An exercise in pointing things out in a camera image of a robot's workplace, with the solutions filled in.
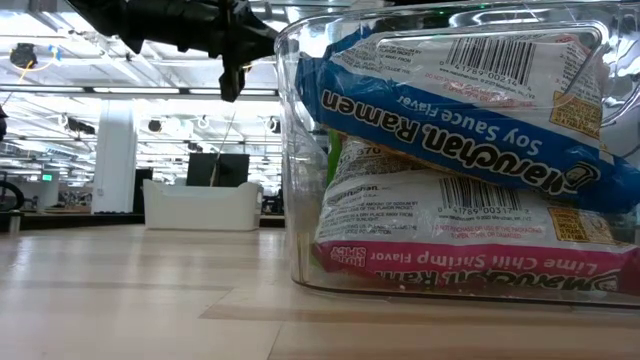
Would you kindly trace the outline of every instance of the blue ramen package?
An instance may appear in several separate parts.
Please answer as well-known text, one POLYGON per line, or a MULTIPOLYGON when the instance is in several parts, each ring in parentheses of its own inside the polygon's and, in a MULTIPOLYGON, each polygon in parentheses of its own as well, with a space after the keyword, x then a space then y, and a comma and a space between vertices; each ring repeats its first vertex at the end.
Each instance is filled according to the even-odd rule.
POLYGON ((303 57, 319 123, 436 169, 627 212, 640 171, 600 141, 610 69, 593 28, 398 36, 369 28, 303 57))

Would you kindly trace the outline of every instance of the barcode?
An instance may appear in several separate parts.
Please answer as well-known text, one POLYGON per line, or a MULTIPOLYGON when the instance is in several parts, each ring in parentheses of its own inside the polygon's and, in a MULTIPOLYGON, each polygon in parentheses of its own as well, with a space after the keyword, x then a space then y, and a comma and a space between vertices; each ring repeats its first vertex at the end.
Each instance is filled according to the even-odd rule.
POLYGON ((509 39, 473 37, 456 39, 446 63, 508 76, 520 85, 529 83, 536 44, 509 39))
POLYGON ((518 193, 480 181, 465 178, 440 179, 440 192, 444 208, 483 208, 499 206, 522 210, 518 193))

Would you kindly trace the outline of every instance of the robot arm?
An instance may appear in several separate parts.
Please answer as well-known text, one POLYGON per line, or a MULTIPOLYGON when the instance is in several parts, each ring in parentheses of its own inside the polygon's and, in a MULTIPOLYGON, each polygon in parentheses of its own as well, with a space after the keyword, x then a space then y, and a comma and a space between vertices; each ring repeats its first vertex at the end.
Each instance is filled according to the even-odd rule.
POLYGON ((244 88, 243 66, 274 54, 277 32, 252 12, 248 0, 67 0, 98 32, 118 35, 140 53, 144 40, 179 51, 222 55, 222 99, 233 102, 244 88))

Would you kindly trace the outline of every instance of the maruchan ramen package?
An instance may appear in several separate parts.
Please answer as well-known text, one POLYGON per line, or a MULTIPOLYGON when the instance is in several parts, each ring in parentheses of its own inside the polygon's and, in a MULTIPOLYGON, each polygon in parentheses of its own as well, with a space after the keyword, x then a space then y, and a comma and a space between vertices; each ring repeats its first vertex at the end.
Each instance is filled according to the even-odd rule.
POLYGON ((636 246, 598 213, 452 176, 349 138, 314 254, 327 271, 445 287, 471 281, 640 294, 636 246))
MULTIPOLYGON (((302 58, 296 87, 317 122, 431 168, 623 213, 640 202, 640 171, 600 141, 611 71, 602 48, 591 27, 424 36, 363 27, 322 58, 302 58)), ((426 183, 412 186, 446 182, 416 176, 426 183)), ((568 215, 540 211, 564 234, 558 219, 568 215)))

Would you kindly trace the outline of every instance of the clear plastic bin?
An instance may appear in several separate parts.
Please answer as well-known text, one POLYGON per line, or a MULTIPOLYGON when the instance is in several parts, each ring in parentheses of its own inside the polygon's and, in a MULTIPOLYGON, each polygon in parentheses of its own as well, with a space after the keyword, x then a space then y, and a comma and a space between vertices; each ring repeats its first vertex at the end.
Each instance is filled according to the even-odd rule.
MULTIPOLYGON (((605 144, 607 151, 625 159, 630 165, 638 167, 640 155, 636 154, 636 151, 640 147, 640 127, 638 126, 640 113, 637 107, 637 85, 640 80, 638 63, 640 35, 637 15, 639 10, 640 5, 624 2, 465 2, 322 15, 301 20, 285 29, 277 40, 276 54, 283 108, 282 134, 285 151, 283 181, 292 279, 301 285, 337 292, 447 298, 475 297, 604 306, 640 305, 640 296, 637 296, 639 294, 637 292, 611 291, 617 287, 616 281, 619 281, 617 278, 614 280, 613 287, 574 286, 571 290, 563 290, 561 286, 545 288, 540 283, 534 286, 505 284, 508 281, 427 286, 398 279, 383 279, 375 273, 361 276, 362 273, 350 271, 348 267, 341 268, 339 271, 328 271, 326 266, 318 260, 314 251, 318 245, 317 230, 322 213, 323 197, 327 189, 329 165, 325 148, 328 141, 324 132, 325 127, 314 121, 317 119, 310 115, 296 88, 298 64, 302 58, 321 58, 328 46, 353 34, 373 33, 375 35, 380 32, 387 34, 379 40, 376 50, 373 51, 373 61, 383 65, 386 60, 379 52, 380 43, 388 39, 400 39, 398 41, 401 42, 423 38, 428 42, 443 41, 442 39, 446 41, 449 37, 450 42, 453 42, 455 39, 478 36, 490 38, 491 36, 509 36, 509 34, 516 36, 518 34, 576 34, 581 46, 587 46, 590 49, 588 52, 590 55, 582 66, 578 64, 580 66, 578 75, 586 76, 585 74, 589 72, 593 73, 594 68, 604 69, 595 71, 604 75, 601 77, 603 85, 599 94, 602 104, 600 129, 585 131, 599 132, 600 141, 605 144)), ((480 63, 483 60, 481 60, 481 58, 477 59, 474 69, 481 70, 484 67, 490 72, 491 65, 486 63, 482 65, 480 63)), ((459 60, 458 65, 460 64, 469 65, 470 60, 466 64, 464 59, 459 60)), ((407 68, 409 70, 407 74, 418 74, 420 71, 419 64, 407 65, 407 68)), ((516 74, 514 81, 521 81, 524 76, 514 74, 516 74)), ((538 72, 528 76, 537 77, 540 81, 540 78, 545 78, 547 75, 538 72)), ((566 93, 572 91, 580 93, 584 91, 585 86, 590 86, 585 85, 584 81, 570 78, 566 80, 568 85, 565 84, 565 87, 569 89, 566 93)), ((310 84, 306 86, 307 91, 313 90, 321 94, 322 89, 310 89, 310 84)), ((495 86, 488 85, 488 89, 495 89, 495 86)), ((469 101, 474 105, 478 105, 478 102, 479 100, 469 101)), ((563 105, 574 106, 572 109, 575 109, 575 104, 562 101, 552 106, 561 109, 563 105)), ((341 129, 341 132, 348 133, 344 129, 341 129)), ((385 145, 387 150, 396 150, 392 145, 385 145)), ((637 254, 634 246, 630 245, 638 244, 635 212, 603 214, 602 217, 607 220, 615 243, 637 254)), ((429 239, 424 238, 421 241, 428 243, 429 239)), ((639 259, 637 255, 631 255, 625 262, 624 266, 627 269, 632 268, 631 275, 625 275, 624 281, 627 286, 635 282, 640 287, 640 278, 635 278, 633 275, 636 271, 640 271, 639 259)))

